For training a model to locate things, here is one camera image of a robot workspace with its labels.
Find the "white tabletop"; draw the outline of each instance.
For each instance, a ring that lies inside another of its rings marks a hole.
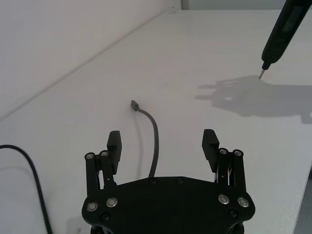
[[[156,119],[156,176],[213,181],[203,130],[244,153],[256,205],[247,234],[291,234],[311,165],[312,12],[283,58],[264,74],[261,53],[279,11],[167,12],[0,123],[0,143],[29,153],[56,234],[89,233],[81,217],[87,152],[120,130],[118,184],[147,177]],[[0,232],[45,233],[31,171],[15,152],[0,157]]]

